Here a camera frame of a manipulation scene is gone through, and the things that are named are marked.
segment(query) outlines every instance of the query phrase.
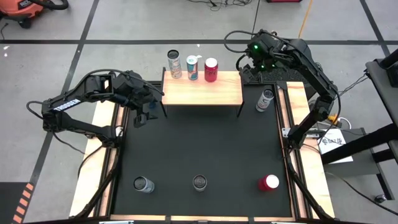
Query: paper sign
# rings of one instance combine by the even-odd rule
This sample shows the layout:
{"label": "paper sign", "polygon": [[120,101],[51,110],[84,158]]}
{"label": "paper sign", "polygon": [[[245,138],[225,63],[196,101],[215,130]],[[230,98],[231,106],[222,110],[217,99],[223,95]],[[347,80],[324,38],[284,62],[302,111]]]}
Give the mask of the paper sign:
{"label": "paper sign", "polygon": [[[322,138],[321,144],[319,144],[319,149],[321,154],[327,153],[340,147],[341,145],[346,144],[344,140],[343,134],[339,129],[330,129],[325,136]],[[330,164],[340,163],[340,162],[353,162],[353,158],[351,156],[346,157],[344,159],[340,159],[335,162],[331,162]]]}

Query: red cup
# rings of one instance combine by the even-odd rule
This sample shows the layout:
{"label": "red cup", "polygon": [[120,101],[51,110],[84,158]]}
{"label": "red cup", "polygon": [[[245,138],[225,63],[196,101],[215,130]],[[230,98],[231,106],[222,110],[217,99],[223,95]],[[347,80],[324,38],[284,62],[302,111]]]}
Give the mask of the red cup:
{"label": "red cup", "polygon": [[258,181],[259,189],[262,191],[274,190],[279,186],[279,179],[275,175],[267,175]]}
{"label": "red cup", "polygon": [[214,82],[217,79],[218,63],[214,58],[208,58],[205,62],[205,80]]}

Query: red vacuum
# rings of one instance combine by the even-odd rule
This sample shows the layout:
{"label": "red vacuum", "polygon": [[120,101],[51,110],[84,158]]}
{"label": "red vacuum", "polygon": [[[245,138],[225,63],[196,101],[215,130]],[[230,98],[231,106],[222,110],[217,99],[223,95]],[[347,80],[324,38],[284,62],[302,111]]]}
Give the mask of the red vacuum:
{"label": "red vacuum", "polygon": [[68,0],[61,0],[62,4],[55,4],[51,0],[0,0],[0,12],[3,19],[17,21],[28,29],[32,25],[32,18],[42,13],[43,9],[64,10],[69,7]]}

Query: wooden shelf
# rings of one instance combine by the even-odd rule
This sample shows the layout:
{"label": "wooden shelf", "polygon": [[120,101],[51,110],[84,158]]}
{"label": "wooden shelf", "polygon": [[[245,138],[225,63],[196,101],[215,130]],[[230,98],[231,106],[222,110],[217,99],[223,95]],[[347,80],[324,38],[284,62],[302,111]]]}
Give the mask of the wooden shelf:
{"label": "wooden shelf", "polygon": [[182,77],[172,78],[164,73],[164,105],[241,105],[242,84],[238,72],[218,71],[217,80],[207,82],[205,73],[199,72],[197,80],[189,80],[187,71]]}

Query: robotic arm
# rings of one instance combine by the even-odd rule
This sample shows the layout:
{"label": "robotic arm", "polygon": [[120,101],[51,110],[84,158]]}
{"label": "robotic arm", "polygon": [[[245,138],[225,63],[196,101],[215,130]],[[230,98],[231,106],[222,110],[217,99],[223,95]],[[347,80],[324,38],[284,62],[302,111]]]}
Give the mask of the robotic arm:
{"label": "robotic arm", "polygon": [[[97,72],[109,73],[94,75]],[[117,136],[112,127],[98,127],[77,121],[71,118],[65,110],[83,102],[94,103],[109,100],[136,110],[134,127],[139,128],[145,125],[147,120],[156,119],[149,113],[143,112],[142,109],[144,104],[157,101],[154,95],[155,91],[164,95],[163,92],[144,81],[133,71],[122,72],[112,69],[92,71],[85,75],[74,89],[42,103],[43,129],[54,133],[73,131],[89,138],[97,137],[104,147],[114,147],[117,143]]]}
{"label": "robotic arm", "polygon": [[260,30],[250,40],[245,52],[253,59],[254,65],[254,68],[246,65],[241,70],[247,82],[261,71],[287,67],[298,71],[320,95],[307,117],[299,125],[293,126],[288,134],[288,147],[300,149],[306,132],[330,114],[338,94],[337,87],[326,77],[321,66],[312,60],[311,50],[302,39],[283,39]]}

